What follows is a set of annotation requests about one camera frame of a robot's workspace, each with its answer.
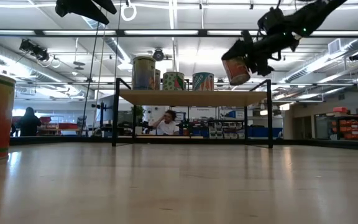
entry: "wooden floor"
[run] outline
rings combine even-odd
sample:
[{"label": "wooden floor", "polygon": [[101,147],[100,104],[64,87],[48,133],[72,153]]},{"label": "wooden floor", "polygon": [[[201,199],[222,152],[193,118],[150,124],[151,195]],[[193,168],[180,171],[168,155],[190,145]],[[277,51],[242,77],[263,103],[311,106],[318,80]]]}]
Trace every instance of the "wooden floor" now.
[{"label": "wooden floor", "polygon": [[358,223],[358,151],[49,144],[0,161],[0,223]]}]

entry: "red can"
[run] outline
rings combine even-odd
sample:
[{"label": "red can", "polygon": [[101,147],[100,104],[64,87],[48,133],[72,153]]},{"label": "red can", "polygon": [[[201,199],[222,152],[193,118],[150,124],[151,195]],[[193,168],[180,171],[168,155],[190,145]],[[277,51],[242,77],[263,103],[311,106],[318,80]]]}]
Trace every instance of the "red can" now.
[{"label": "red can", "polygon": [[222,60],[222,62],[230,85],[241,85],[251,78],[247,65],[242,57]]}]

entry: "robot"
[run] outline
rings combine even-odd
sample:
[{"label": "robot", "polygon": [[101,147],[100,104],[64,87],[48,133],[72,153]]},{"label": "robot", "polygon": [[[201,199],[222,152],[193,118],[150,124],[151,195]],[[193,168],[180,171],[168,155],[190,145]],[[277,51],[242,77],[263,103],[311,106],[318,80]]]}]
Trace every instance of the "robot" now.
[{"label": "robot", "polygon": [[[287,47],[294,52],[301,38],[310,36],[330,13],[346,1],[317,0],[288,16],[284,16],[279,8],[279,1],[276,8],[270,8],[269,12],[258,20],[258,36],[261,35],[262,40],[257,38],[257,41],[253,42],[249,31],[243,30],[243,40],[237,40],[222,56],[222,60],[243,58],[245,66],[252,73],[266,76],[274,71],[274,68],[268,65],[268,59],[281,60],[281,51]],[[272,57],[274,53],[278,53],[277,58]]]}]

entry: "white shirt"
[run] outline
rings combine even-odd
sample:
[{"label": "white shirt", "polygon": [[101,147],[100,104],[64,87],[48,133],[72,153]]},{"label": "white shirt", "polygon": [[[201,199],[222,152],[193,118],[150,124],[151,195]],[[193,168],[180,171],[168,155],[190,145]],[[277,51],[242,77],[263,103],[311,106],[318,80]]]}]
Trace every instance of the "white shirt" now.
[{"label": "white shirt", "polygon": [[173,135],[173,133],[179,131],[179,127],[174,121],[167,124],[165,121],[161,121],[160,124],[157,126],[157,135]]}]

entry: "dark shirt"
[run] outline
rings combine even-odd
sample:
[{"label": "dark shirt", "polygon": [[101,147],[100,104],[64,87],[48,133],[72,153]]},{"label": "dark shirt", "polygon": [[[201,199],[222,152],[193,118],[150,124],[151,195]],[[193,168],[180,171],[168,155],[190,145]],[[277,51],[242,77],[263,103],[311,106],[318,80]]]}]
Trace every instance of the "dark shirt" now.
[{"label": "dark shirt", "polygon": [[23,116],[19,124],[20,136],[36,136],[37,126],[41,126],[41,121],[36,116]]}]

